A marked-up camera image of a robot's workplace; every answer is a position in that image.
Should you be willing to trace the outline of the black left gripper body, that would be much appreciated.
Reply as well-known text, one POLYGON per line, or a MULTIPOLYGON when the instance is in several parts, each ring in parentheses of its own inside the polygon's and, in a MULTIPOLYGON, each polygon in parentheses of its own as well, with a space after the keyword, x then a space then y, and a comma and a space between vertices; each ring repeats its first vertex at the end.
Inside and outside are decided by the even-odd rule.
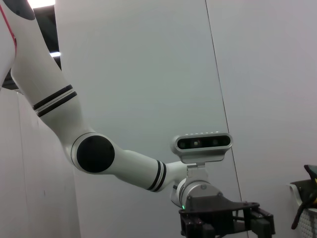
POLYGON ((256 202, 233 202, 222 195, 185 199, 179 213, 202 213, 207 238, 246 232, 244 210, 256 208, 256 202))

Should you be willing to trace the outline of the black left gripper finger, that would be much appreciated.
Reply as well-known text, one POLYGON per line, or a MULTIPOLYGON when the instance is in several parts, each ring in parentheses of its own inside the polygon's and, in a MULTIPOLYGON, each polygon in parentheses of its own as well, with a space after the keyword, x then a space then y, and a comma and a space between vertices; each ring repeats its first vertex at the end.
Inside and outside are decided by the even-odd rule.
POLYGON ((184 237, 207 237, 202 213, 180 213, 181 235, 184 237))
POLYGON ((256 235, 273 235, 273 215, 260 207, 244 210, 244 223, 247 231, 256 235))

